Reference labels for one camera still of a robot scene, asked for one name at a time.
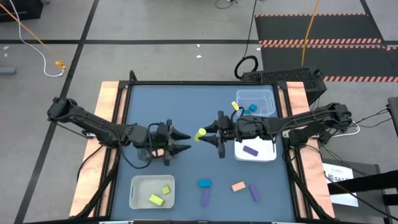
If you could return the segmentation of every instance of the purple block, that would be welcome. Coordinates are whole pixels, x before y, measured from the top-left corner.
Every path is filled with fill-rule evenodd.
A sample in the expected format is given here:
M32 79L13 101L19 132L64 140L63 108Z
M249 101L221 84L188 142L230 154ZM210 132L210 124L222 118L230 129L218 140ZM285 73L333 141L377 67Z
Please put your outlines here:
M260 202L261 196L260 196L259 191L257 190L257 187L254 184L251 184L251 185L249 185L249 188L250 188L251 195L253 195L254 201Z
M256 150L254 150L254 149L252 149L250 147L247 147L247 146L243 146L243 151L245 151L245 152L247 152L249 154L252 154L254 156L257 156L259 154L259 152L257 152Z
M201 205L206 207L209 204L210 188L203 189L203 196L201 198Z

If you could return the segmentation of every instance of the black equipment box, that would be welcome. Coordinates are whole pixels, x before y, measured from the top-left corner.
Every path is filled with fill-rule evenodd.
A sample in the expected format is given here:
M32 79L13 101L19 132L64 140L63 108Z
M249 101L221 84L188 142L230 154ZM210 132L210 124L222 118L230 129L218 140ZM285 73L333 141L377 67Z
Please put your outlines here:
M17 9L20 20L40 19L43 10L43 3L41 0L13 0ZM0 3L5 6L8 11L14 13L9 0L0 0ZM3 8L0 8L0 22L11 22L14 19L7 14Z

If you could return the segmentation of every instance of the orange cable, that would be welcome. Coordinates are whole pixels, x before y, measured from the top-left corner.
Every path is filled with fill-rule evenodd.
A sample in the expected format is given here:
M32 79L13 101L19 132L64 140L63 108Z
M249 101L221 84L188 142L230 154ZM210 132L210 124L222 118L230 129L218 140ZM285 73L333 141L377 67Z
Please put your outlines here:
M310 21L310 25L308 26L307 33L305 34L304 45L303 45L303 53L302 53L302 56L301 56L301 66L304 65L305 47L307 46L307 39L308 39L308 36L310 35L310 30L311 30L313 19L315 18L315 15L317 14L319 2L320 2L320 0L317 0L317 5L315 6L315 9L313 10L311 21Z
M40 44L42 44L48 51L50 51L50 52L52 52L53 54L55 54L55 56L57 57L57 60L61 60L60 59L60 57L59 57L59 55L58 55L58 53L56 52L56 51L54 51L54 50L52 50L49 46L47 46L46 44L44 44L29 28L27 28L18 18L16 18L13 14L12 14L12 12L10 12L10 11L8 11L8 9L5 7L5 6L3 6L1 3L0 3L0 7L2 7L4 10L5 10L5 12L7 13L7 14L9 14L15 21L17 21L27 32L29 32L30 34L32 34L32 36L37 40L37 41L39 41L39 43Z

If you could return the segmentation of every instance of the white paper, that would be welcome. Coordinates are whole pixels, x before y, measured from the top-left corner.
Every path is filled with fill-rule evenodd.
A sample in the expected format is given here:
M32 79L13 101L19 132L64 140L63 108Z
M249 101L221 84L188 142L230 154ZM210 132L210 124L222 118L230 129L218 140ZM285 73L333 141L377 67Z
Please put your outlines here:
M324 163L323 169L325 170L326 176L329 179L334 180L334 182L354 178L353 170L347 167ZM332 203L358 207L358 200L350 194L331 195L330 198Z

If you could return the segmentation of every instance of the yellow connector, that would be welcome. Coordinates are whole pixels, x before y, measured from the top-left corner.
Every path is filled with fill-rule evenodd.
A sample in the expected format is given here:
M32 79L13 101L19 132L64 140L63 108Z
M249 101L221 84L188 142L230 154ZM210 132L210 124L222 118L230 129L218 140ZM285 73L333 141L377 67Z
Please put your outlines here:
M232 106L234 107L235 110L239 110L239 106L235 101L232 101Z
M56 66L60 67L61 69L65 70L67 67L64 66L61 60L55 62Z

